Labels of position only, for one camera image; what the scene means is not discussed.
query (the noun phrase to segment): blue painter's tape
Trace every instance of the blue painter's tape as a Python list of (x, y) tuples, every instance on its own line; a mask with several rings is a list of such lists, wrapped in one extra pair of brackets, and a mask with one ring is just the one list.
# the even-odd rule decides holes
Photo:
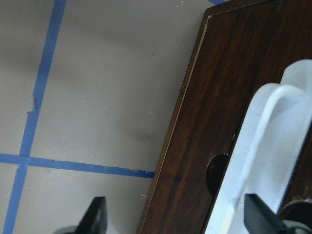
[(8, 155), (0, 153), (0, 162), (2, 163), (19, 164), (21, 160), (23, 159), (21, 159), (21, 157), (18, 157), (17, 155)]
[(143, 178), (153, 178), (154, 172), (130, 170), (119, 167), (106, 167), (93, 164), (85, 164), (78, 162), (66, 162), (66, 161), (53, 161), (45, 158), (30, 157), (29, 166), (47, 167), (55, 169), (64, 169), (72, 171), (112, 174), (121, 176), (135, 176)]
[(62, 16), (64, 13), (66, 5), (66, 0), (55, 0), (53, 11), (51, 14), (50, 24), (48, 28), (48, 33), (46, 36), (45, 46), (42, 52), (41, 63), (39, 65), (37, 79), (34, 87), (33, 98), (34, 98), (34, 109), (30, 111), (26, 121), (26, 127), (24, 130), (24, 136), (20, 147), (20, 156), (29, 157), (31, 147), (33, 145), (33, 140), (35, 136), (35, 131), (37, 127), (37, 122), (39, 118), (39, 113), (41, 109), (41, 104), (43, 100), (43, 95), (45, 87), (47, 84), (52, 58), (55, 50), (55, 45), (57, 43), (59, 29), (62, 21)]
[(4, 222), (4, 227), (3, 227), (3, 232), (2, 232), (3, 234), (13, 233), (14, 224), (15, 224), (17, 212), (18, 212), (19, 205), (20, 205), (20, 197), (21, 197), (21, 193), (22, 193), (25, 178), (26, 178), (29, 158), (25, 158), (25, 157), (24, 158), (19, 157), (19, 158), (21, 158), (23, 162), (19, 164), (19, 167), (15, 174), (12, 194), (10, 197), (9, 207), (8, 207), (8, 211), (6, 213), (6, 218)]
[(49, 28), (46, 36), (45, 46), (42, 52), (41, 62), (38, 69), (37, 79), (33, 91), (34, 109), (28, 113), (24, 135), (19, 150), (19, 167), (16, 171), (8, 210), (6, 213), (3, 234), (12, 234), (20, 204), (20, 198), (27, 174), (30, 151), (33, 145), (37, 122), (40, 114), (41, 104), (45, 87), (47, 84), (55, 45), (59, 35), (60, 23), (65, 9), (66, 0), (55, 0), (50, 18)]
[(225, 2), (224, 0), (208, 0), (208, 1), (213, 3), (214, 5), (219, 5)]

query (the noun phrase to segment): floor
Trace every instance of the floor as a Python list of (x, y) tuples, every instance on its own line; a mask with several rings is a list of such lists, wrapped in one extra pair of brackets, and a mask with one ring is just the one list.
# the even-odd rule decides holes
[(106, 196), (134, 234), (204, 10), (222, 0), (28, 0), (0, 8), (0, 228), (74, 229)]

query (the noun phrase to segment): dark wood panel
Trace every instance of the dark wood panel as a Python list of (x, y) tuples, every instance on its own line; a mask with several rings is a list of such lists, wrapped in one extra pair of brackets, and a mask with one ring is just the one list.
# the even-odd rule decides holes
[[(272, 39), (263, 57), (252, 94), (269, 82), (280, 82), (285, 68), (302, 59), (312, 59), (312, 0), (284, 0)], [(297, 163), (281, 208), (298, 199), (312, 198), (312, 132)]]
[(138, 233), (199, 233), (212, 196), (209, 160), (228, 153), (279, 1), (212, 16)]
[(266, 3), (273, 0), (231, 0), (225, 3), (210, 7), (206, 10), (205, 15), (219, 15), (231, 11), (237, 11), (241, 8)]

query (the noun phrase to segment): white plastic handle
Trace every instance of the white plastic handle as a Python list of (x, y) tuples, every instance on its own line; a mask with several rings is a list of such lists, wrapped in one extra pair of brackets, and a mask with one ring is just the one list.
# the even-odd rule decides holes
[(289, 66), (247, 110), (205, 234), (247, 234), (245, 193), (277, 211), (312, 118), (312, 60)]

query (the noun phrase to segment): wooden drawer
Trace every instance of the wooden drawer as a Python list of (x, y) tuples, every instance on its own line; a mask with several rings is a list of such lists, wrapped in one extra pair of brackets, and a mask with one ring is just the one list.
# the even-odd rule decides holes
[[(233, 0), (207, 9), (174, 110), (138, 234), (199, 234), (214, 196), (209, 161), (231, 155), (249, 102), (284, 69), (312, 57), (311, 0)], [(308, 143), (285, 202), (312, 196)]]

